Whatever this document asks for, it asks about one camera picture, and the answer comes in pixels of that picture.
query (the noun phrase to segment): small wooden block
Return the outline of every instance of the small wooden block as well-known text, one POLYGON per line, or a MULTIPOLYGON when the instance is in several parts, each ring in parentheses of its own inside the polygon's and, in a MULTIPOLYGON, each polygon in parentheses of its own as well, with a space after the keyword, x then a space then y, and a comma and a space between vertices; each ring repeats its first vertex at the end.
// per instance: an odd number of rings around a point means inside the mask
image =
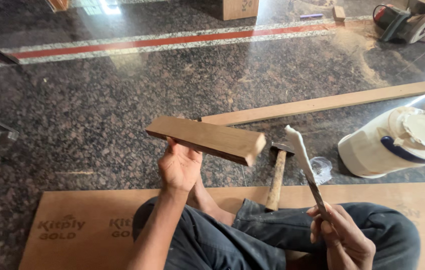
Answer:
POLYGON ((245 166, 252 166, 266 145, 264 133, 160 116, 146 127, 156 138, 167 137, 186 147, 245 166))
POLYGON ((343 22, 346 19, 344 8, 341 6, 334 6, 332 8, 332 15, 334 16, 334 21, 337 22, 343 22))
POLYGON ((259 0, 223 0, 222 19, 224 21, 254 17, 258 15, 259 0))

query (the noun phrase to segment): dark pants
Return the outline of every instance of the dark pants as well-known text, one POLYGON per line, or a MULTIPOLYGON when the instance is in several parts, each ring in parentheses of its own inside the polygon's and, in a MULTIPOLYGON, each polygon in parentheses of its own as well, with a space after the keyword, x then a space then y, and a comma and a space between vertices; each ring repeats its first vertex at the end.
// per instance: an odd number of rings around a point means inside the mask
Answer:
MULTIPOLYGON (((134 240, 153 211, 156 197, 134 215, 134 240)), ((420 255, 420 237, 401 213, 372 203, 345 203, 364 235, 376 245, 373 269, 412 270, 420 255)), ((165 269, 285 269, 284 249, 326 258, 323 241, 311 243, 308 208, 265 212, 245 199, 232 227, 188 205, 173 235, 165 269)))

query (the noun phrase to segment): wooden block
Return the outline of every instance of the wooden block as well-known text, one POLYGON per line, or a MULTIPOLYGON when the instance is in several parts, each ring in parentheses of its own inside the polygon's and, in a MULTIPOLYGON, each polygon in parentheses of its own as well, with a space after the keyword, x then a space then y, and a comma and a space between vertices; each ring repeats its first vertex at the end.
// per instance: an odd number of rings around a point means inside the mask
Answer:
POLYGON ((266 145, 264 133, 160 116, 146 127, 154 137, 174 138, 181 145, 245 166, 252 166, 266 145))
POLYGON ((224 21, 254 17, 258 15, 259 0, 223 0, 222 19, 224 21))
POLYGON ((408 83, 372 90, 365 90, 341 95, 331 95, 296 102, 283 103, 267 107, 226 112, 203 116, 202 122, 215 125, 236 125, 254 121, 305 114, 334 108, 404 98, 425 94, 425 82, 408 83))
MULTIPOLYGON (((320 185, 319 189, 331 204, 377 203, 408 217, 421 237, 418 269, 425 270, 425 182, 320 185)), ((236 213, 244 198, 264 204, 269 187, 214 187, 207 191, 219 207, 236 213)), ((19 270, 126 269, 134 245, 134 213, 158 193, 158 189, 44 192, 19 270)), ((308 186, 281 189, 280 208, 314 204, 308 186)))
POLYGON ((332 8, 332 15, 334 16, 334 21, 343 22, 346 19, 344 8, 341 6, 334 6, 332 8))

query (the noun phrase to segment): person's left hand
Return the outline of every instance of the person's left hand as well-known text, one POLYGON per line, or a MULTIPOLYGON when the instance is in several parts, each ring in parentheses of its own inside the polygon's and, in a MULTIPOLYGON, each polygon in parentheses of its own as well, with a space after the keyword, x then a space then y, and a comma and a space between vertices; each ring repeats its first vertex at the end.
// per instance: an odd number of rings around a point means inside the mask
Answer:
POLYGON ((169 145, 157 162, 162 185, 166 190, 189 193, 200 177, 203 153, 180 145, 170 137, 166 139, 169 145))

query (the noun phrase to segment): granite floor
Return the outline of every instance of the granite floor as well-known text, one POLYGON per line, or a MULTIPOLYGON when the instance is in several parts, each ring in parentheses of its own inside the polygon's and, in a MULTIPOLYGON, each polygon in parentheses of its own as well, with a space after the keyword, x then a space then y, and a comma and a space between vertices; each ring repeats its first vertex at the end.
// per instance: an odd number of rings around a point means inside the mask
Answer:
MULTIPOLYGON (((43 2, 0 12, 0 48, 180 31, 296 22, 342 4, 370 15, 381 1, 261 1, 257 18, 221 21, 213 0, 122 4, 121 16, 84 7, 52 13, 43 2)), ((425 44, 381 43, 371 24, 335 34, 0 67, 0 121, 20 135, 0 145, 0 269, 16 269, 41 194, 55 190, 158 188, 156 161, 166 144, 144 128, 155 117, 189 119, 290 101, 425 81, 425 44)), ((238 125, 282 142, 299 130, 310 157, 332 162, 327 184, 425 182, 425 167, 375 180, 351 175, 337 142, 408 97, 238 125)), ((414 104, 425 109, 425 98, 414 104)), ((267 186, 275 152, 255 167, 206 155, 207 187, 267 186)), ((284 185, 300 185, 294 158, 284 185)))

